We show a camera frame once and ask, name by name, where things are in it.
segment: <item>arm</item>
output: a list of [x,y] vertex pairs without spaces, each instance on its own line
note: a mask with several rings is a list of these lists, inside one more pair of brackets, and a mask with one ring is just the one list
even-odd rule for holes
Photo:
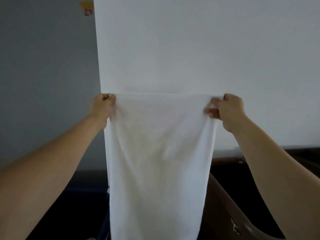
[[87,118],[0,174],[0,239],[26,239],[107,125],[115,96],[100,94]]
[[277,145],[245,114],[242,99],[226,94],[205,112],[233,133],[257,188],[287,239],[320,239],[320,179]]

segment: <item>right arm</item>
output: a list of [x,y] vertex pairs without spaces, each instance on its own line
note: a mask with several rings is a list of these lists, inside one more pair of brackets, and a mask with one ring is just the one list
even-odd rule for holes
[[320,239],[320,179],[295,161],[244,112],[242,99],[226,94],[206,109],[237,140],[257,188],[287,239]]

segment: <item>white cloth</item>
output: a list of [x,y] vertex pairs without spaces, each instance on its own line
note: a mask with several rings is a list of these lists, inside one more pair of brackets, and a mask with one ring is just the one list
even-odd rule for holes
[[216,120],[206,95],[116,95],[111,124],[114,240],[198,236]]

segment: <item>forearm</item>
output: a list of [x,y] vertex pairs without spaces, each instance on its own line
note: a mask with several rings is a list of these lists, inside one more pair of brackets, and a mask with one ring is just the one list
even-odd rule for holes
[[286,238],[320,239],[320,180],[249,119],[244,119],[233,134]]
[[99,132],[88,117],[0,175],[0,238],[25,239],[57,199]]

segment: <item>white wall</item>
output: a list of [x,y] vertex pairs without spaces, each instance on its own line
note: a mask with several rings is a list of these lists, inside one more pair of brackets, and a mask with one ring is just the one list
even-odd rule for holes
[[[320,145],[320,0],[94,1],[103,92],[230,92],[280,145]],[[220,125],[215,156],[237,146]]]
[[[95,20],[80,1],[1,2],[0,166],[84,118],[100,92]],[[106,169],[103,133],[78,169]]]

